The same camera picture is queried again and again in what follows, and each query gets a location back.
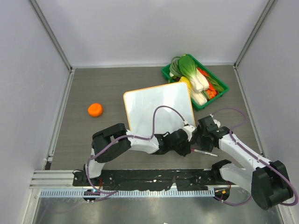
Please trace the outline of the white marker pen body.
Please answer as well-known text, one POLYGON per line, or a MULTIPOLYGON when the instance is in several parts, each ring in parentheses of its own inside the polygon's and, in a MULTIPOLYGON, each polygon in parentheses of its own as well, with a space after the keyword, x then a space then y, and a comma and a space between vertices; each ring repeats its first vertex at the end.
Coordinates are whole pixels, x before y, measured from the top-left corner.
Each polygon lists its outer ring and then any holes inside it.
POLYGON ((197 153, 201 153, 201 154, 205 154, 205 155, 210 155, 210 156, 213 156, 213 157, 218 157, 218 155, 213 154, 213 153, 209 153, 209 152, 205 152, 205 151, 201 151, 201 150, 194 150, 194 151, 197 152, 197 153))

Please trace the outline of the orange framed whiteboard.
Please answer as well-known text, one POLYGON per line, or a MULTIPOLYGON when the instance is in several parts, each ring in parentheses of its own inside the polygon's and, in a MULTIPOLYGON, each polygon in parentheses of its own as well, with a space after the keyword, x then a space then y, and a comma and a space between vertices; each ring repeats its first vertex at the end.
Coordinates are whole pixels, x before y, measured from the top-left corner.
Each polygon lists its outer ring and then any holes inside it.
POLYGON ((164 84, 123 95, 128 128, 138 136, 152 135, 155 116, 155 133, 174 132, 183 127, 183 120, 195 125, 192 103, 186 83, 164 84))

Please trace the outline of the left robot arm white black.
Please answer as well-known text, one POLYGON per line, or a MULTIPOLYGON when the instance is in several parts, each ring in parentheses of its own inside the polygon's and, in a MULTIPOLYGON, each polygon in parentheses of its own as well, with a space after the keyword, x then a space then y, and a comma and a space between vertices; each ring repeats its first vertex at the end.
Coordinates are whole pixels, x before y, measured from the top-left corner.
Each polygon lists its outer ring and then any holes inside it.
POLYGON ((95 186, 100 179, 104 165, 128 150, 164 155, 174 151, 181 156, 191 153, 191 141, 195 126, 184 124, 170 133, 153 134, 151 137, 134 135, 123 123, 113 125, 92 136, 92 149, 84 167, 83 181, 95 186))

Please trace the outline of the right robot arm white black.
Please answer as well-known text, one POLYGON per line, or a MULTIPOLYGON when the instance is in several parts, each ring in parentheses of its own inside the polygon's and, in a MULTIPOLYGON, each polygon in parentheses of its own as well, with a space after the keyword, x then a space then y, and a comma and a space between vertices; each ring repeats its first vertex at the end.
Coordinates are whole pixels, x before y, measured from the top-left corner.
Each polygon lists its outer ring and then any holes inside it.
POLYGON ((242 167, 222 160, 212 166, 211 179, 216 184, 234 183, 251 194, 263 210, 282 204, 294 196, 285 165, 270 161, 241 142, 226 126, 221 127, 211 115, 198 120, 194 136, 202 150, 218 148, 232 156, 242 167))

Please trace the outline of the red orange toy pepper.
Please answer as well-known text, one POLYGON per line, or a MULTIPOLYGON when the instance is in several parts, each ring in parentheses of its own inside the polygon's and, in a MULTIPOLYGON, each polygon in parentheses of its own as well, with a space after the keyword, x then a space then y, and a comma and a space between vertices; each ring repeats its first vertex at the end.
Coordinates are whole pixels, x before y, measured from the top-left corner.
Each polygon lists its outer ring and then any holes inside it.
POLYGON ((209 88, 206 90, 206 93, 209 95, 210 99, 213 99, 219 93, 224 91, 223 87, 215 79, 210 77, 210 75, 206 71, 200 69, 199 67, 197 69, 203 76, 205 76, 206 80, 209 82, 209 88))

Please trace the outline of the toy bok choy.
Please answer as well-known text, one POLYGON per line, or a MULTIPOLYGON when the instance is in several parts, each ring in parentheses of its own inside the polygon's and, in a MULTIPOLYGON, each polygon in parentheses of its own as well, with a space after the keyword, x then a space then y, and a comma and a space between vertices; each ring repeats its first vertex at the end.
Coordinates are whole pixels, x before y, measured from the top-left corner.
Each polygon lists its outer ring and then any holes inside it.
POLYGON ((178 66, 180 72, 189 80, 195 92, 202 92, 209 88, 208 80, 197 69, 197 65, 190 56, 181 56, 178 60, 178 66))

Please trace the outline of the yellow toy vegetable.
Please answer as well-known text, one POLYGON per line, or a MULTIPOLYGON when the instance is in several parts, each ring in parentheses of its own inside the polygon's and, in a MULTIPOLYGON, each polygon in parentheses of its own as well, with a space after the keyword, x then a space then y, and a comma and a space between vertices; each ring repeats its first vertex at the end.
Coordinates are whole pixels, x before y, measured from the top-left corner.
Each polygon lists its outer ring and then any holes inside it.
POLYGON ((184 82, 184 83, 186 83, 188 89, 189 89, 189 90, 192 90, 192 85, 191 85, 190 81, 189 81, 186 77, 182 76, 182 77, 179 79, 179 82, 184 82))

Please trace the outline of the green plastic basket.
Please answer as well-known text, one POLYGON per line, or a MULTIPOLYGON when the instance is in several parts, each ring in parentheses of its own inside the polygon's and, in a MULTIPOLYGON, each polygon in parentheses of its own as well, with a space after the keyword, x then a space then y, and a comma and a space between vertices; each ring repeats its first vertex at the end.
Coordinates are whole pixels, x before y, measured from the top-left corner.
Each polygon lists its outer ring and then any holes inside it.
MULTIPOLYGON (((200 111, 202 109, 204 109, 205 107, 207 107, 209 104, 211 104, 212 102, 214 102, 216 99, 222 97, 224 95, 224 93, 226 93, 229 90, 229 87, 223 82, 221 81, 216 75, 214 75, 211 71, 209 71, 204 65, 202 65, 197 59, 195 59, 192 55, 190 54, 184 54, 184 55, 188 55, 190 56, 195 64, 197 65, 197 67, 199 67, 200 69, 206 71, 210 77, 212 77, 213 79, 215 79, 224 89, 223 92, 219 93, 216 97, 214 97, 213 99, 210 99, 209 95, 206 93, 206 91, 202 91, 201 93, 206 97, 207 99, 207 103, 205 103, 203 106, 199 106, 197 105, 193 99, 191 99, 191 102, 193 104, 193 108, 197 111, 200 111)), ((174 82, 178 82, 179 81, 179 77, 175 77, 173 78, 172 75, 170 75, 170 64, 164 66, 161 69, 162 75, 165 78, 165 80, 168 83, 174 83, 174 82)))

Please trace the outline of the grey green coiled toy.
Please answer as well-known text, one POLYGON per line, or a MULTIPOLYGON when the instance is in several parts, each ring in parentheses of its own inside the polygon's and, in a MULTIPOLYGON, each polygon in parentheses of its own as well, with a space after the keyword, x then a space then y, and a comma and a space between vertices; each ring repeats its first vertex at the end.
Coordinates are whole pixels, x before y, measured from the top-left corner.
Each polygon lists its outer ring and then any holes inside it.
POLYGON ((171 59, 171 63, 170 63, 170 75, 172 75, 173 78, 175 77, 182 77, 182 73, 180 72, 179 69, 179 64, 178 61, 180 59, 180 56, 175 56, 171 59))

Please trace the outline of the orange toy fruit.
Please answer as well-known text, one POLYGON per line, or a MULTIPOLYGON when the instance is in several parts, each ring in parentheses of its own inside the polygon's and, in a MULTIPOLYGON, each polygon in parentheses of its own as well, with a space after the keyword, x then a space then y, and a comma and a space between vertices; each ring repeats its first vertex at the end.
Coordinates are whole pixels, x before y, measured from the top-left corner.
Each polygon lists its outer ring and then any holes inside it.
POLYGON ((103 107, 99 103, 94 103, 88 107, 87 111, 91 117, 99 117, 103 114, 103 107))

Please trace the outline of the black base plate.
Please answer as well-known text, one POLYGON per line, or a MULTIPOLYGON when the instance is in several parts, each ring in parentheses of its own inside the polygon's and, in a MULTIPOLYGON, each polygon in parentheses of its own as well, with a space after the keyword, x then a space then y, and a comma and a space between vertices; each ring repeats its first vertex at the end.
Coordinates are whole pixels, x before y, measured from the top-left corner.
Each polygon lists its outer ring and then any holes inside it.
POLYGON ((168 191, 173 184, 179 191, 192 191, 229 184, 213 170, 205 169, 102 170, 91 181, 95 187, 111 191, 168 191))

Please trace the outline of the right aluminium frame post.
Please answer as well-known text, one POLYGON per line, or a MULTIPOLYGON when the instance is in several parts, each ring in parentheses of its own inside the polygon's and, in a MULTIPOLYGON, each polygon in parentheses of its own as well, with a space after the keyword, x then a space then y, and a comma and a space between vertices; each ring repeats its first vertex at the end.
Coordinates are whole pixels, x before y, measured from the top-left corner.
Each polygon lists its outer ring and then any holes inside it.
POLYGON ((276 5, 277 0, 268 0, 266 5, 264 6, 260 16, 258 17, 250 35, 248 36, 239 56, 234 63, 234 68, 237 69, 241 64, 243 58, 247 54, 249 48, 251 47, 252 43, 254 42, 255 38, 257 37, 259 31, 261 30, 262 26, 267 20, 267 17, 270 15, 271 11, 273 10, 274 6, 276 5))

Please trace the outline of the aluminium frame post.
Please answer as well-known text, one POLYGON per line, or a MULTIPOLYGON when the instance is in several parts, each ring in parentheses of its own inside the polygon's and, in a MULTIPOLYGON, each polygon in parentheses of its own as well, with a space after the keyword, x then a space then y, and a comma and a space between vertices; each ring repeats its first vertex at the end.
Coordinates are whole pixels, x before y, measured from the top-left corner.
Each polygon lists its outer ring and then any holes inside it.
POLYGON ((72 71, 72 66, 71 66, 69 60, 67 59, 61 45, 59 44, 52 28, 50 27, 50 24, 48 23, 44 13, 42 12, 39 4, 37 3, 36 0, 28 0, 28 2, 31 5, 31 7, 32 7, 33 11, 35 12, 35 14, 37 15, 38 20, 42 24, 45 32, 47 33, 48 37, 50 38, 54 48, 57 50, 60 58, 62 59, 64 65, 66 66, 67 70, 72 71))
POLYGON ((258 17, 250 35, 248 36, 239 56, 234 63, 234 68, 237 69, 241 64, 243 58, 247 54, 249 48, 251 47, 252 43, 254 42, 255 38, 257 37, 259 31, 261 30, 262 26, 267 20, 267 17, 270 15, 271 11, 273 10, 274 6, 276 5, 277 0, 268 0, 266 5, 264 6, 260 16, 258 17))

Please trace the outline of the left aluminium frame post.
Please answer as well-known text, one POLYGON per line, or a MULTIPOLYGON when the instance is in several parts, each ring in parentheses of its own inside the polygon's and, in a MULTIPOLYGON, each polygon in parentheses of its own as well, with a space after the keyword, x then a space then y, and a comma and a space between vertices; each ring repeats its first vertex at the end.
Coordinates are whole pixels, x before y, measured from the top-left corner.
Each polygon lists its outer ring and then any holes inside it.
POLYGON ((35 12, 35 14, 37 15, 38 20, 42 24, 45 32, 47 33, 48 37, 50 38, 54 48, 57 50, 60 58, 62 59, 64 65, 66 66, 67 70, 72 71, 72 66, 71 66, 69 60, 67 59, 61 45, 59 44, 52 28, 50 27, 50 24, 48 23, 44 13, 42 12, 39 4, 37 3, 36 0, 28 0, 28 2, 31 5, 31 7, 32 7, 33 11, 35 12))

